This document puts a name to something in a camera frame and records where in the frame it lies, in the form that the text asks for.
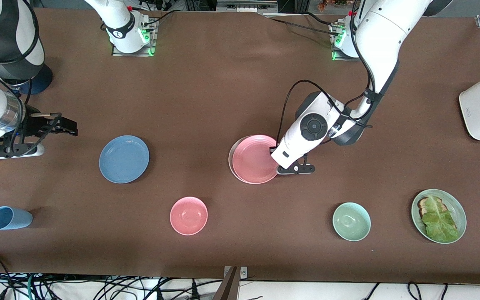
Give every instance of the lettuce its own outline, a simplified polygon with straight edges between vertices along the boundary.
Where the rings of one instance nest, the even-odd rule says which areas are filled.
[[[450,243],[459,238],[459,230],[449,210],[442,211],[442,200],[436,196],[428,196],[425,201],[427,212],[421,220],[425,224],[425,233],[434,241]]]

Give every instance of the brown tablecloth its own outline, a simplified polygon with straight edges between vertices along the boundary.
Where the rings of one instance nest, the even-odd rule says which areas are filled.
[[[30,103],[77,121],[79,136],[50,135],[43,156],[0,161],[0,205],[35,217],[30,228],[0,231],[12,271],[220,277],[223,266],[241,265],[256,279],[480,283],[480,142],[465,132],[458,104],[480,80],[473,19],[422,19],[374,127],[355,145],[310,152],[314,174],[263,185],[238,181],[227,154],[246,135],[276,135],[295,81],[314,80],[341,101],[366,84],[359,62],[331,60],[326,34],[255,13],[174,13],[154,57],[122,58],[110,56],[94,11],[40,9],[38,19],[55,79]],[[295,89],[286,128],[314,91]],[[119,135],[150,149],[147,171],[131,184],[99,172],[101,149]],[[438,245],[414,227],[410,205],[427,188],[463,205],[460,241]],[[209,213],[191,237],[168,219],[187,195]],[[358,243],[330,222],[347,201],[372,218]]]

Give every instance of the pink plate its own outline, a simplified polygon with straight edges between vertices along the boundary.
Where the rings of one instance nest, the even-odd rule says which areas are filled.
[[[196,197],[179,199],[170,211],[170,223],[182,235],[200,232],[205,227],[207,218],[205,203]]]
[[[236,179],[238,179],[238,180],[240,180],[241,182],[244,182],[244,183],[247,183],[247,182],[240,179],[240,177],[238,177],[238,175],[236,175],[235,171],[232,168],[233,167],[233,163],[232,163],[233,158],[232,157],[233,157],[233,154],[235,153],[236,147],[238,147],[238,145],[240,145],[240,143],[248,137],[249,136],[239,139],[237,142],[235,142],[234,145],[232,145],[231,150],[229,151],[229,169],[231,169],[231,173],[236,177]]]
[[[267,135],[252,135],[244,139],[232,155],[232,167],[238,178],[250,184],[261,184],[277,175],[277,162],[270,155],[275,140]]]

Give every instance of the light green bowl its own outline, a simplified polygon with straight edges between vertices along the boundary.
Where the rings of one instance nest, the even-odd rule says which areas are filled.
[[[427,237],[427,234],[425,233],[425,224],[421,220],[418,203],[421,199],[426,198],[429,195],[436,196],[442,199],[442,203],[444,203],[447,209],[450,211],[451,217],[453,218],[453,221],[455,221],[455,225],[457,226],[457,230],[459,230],[459,238],[456,239],[455,241],[452,241],[449,243],[442,243],[442,242],[437,242],[431,239],[430,237]],[[444,192],[443,190],[435,190],[434,188],[431,190],[424,190],[423,192],[420,192],[416,196],[416,198],[414,198],[414,201],[411,207],[412,220],[417,230],[428,240],[433,241],[435,243],[444,244],[444,245],[455,243],[461,237],[463,237],[464,233],[466,232],[466,213],[464,212],[464,209],[462,207],[463,206],[460,205],[459,201],[457,201],[457,199],[455,199],[455,197],[453,197],[448,192]]]
[[[357,203],[343,203],[333,214],[333,227],[343,239],[358,242],[364,239],[372,227],[370,215]]]

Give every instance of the toast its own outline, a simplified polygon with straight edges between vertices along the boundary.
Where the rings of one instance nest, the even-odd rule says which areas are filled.
[[[427,208],[425,208],[425,201],[427,201],[429,198],[423,198],[421,199],[418,203],[417,203],[417,207],[420,209],[420,216],[423,218],[423,215],[425,213],[427,213]],[[438,201],[440,203],[440,205],[442,206],[442,212],[444,211],[448,211],[448,208],[445,206],[444,203],[442,203],[442,199],[438,198],[438,197],[435,197],[436,201]]]

